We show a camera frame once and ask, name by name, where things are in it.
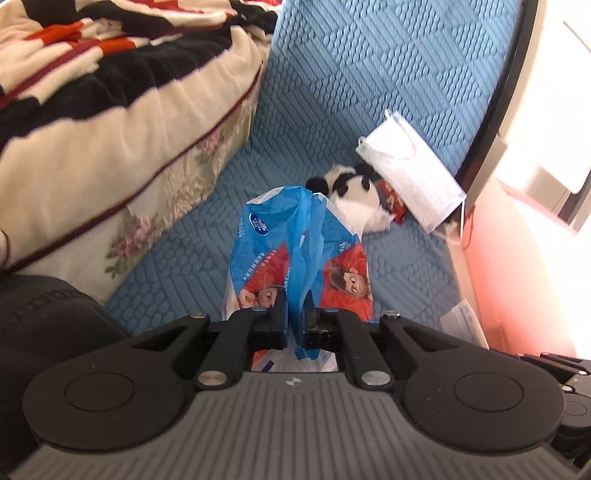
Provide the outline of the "blue red tissue pack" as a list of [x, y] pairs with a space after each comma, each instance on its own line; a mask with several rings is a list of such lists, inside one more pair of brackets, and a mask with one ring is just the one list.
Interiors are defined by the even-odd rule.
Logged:
[[374, 316], [369, 263], [360, 236], [334, 203], [304, 187], [280, 187], [249, 200], [239, 217], [222, 319], [247, 308], [280, 309], [287, 347], [263, 349], [263, 372], [333, 372], [335, 354], [304, 347], [304, 317], [315, 308]]

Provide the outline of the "panda plush toy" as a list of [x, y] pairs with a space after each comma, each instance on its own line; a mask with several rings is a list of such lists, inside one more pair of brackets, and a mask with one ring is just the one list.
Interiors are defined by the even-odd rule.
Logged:
[[363, 234], [387, 231], [394, 223], [381, 205], [375, 186], [379, 180], [384, 179], [368, 163], [335, 164], [324, 176], [308, 179], [305, 187], [329, 198], [346, 216], [353, 230], [363, 237]]

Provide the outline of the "white paper sheet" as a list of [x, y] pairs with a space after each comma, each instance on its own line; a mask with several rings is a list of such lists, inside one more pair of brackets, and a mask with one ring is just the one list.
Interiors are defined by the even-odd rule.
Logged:
[[465, 342], [488, 349], [489, 344], [475, 310], [467, 300], [440, 318], [443, 331]]

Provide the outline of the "red printed packet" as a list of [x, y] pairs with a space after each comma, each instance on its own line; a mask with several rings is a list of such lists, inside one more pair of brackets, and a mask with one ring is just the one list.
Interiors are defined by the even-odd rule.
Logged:
[[382, 207], [393, 217], [394, 223], [402, 225], [408, 212], [407, 206], [396, 190], [386, 181], [375, 183]]

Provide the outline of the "floral beige cushion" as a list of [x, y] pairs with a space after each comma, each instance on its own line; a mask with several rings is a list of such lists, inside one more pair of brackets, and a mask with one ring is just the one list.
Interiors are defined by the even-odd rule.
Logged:
[[219, 175], [249, 138], [259, 90], [254, 85], [211, 134], [115, 214], [18, 273], [56, 277], [106, 303], [163, 234], [211, 197]]

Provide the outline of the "white blue face mask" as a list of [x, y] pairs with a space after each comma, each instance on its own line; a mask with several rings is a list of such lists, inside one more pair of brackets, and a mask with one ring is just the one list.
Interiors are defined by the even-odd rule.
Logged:
[[455, 212], [465, 217], [466, 192], [399, 112], [387, 110], [356, 152], [394, 188], [425, 233], [434, 234]]

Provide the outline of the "beige plastic folding stool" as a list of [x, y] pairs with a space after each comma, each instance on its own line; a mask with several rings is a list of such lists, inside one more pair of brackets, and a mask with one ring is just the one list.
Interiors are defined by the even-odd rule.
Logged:
[[576, 231], [590, 219], [590, 6], [532, 39], [489, 172]]

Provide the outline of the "blue quilted sofa cover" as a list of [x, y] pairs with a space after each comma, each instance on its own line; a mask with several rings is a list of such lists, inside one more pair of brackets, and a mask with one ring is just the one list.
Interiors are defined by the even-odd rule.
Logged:
[[131, 271], [108, 310], [134, 334], [189, 313], [221, 316], [247, 200], [356, 161], [385, 112], [401, 113], [458, 174], [481, 127], [522, 1], [287, 1], [252, 135], [211, 198]]

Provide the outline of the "striped beige black red blanket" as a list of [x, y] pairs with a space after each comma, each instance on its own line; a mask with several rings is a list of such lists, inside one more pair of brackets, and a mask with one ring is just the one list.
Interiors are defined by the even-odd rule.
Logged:
[[249, 95], [277, 1], [5, 1], [1, 269], [130, 203]]

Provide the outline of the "black sofa frame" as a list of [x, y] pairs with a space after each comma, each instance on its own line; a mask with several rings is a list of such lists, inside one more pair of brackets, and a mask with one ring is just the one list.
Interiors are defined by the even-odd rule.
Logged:
[[514, 35], [481, 127], [456, 180], [470, 212], [508, 149], [507, 135], [530, 80], [546, 16], [545, 1], [522, 1]]

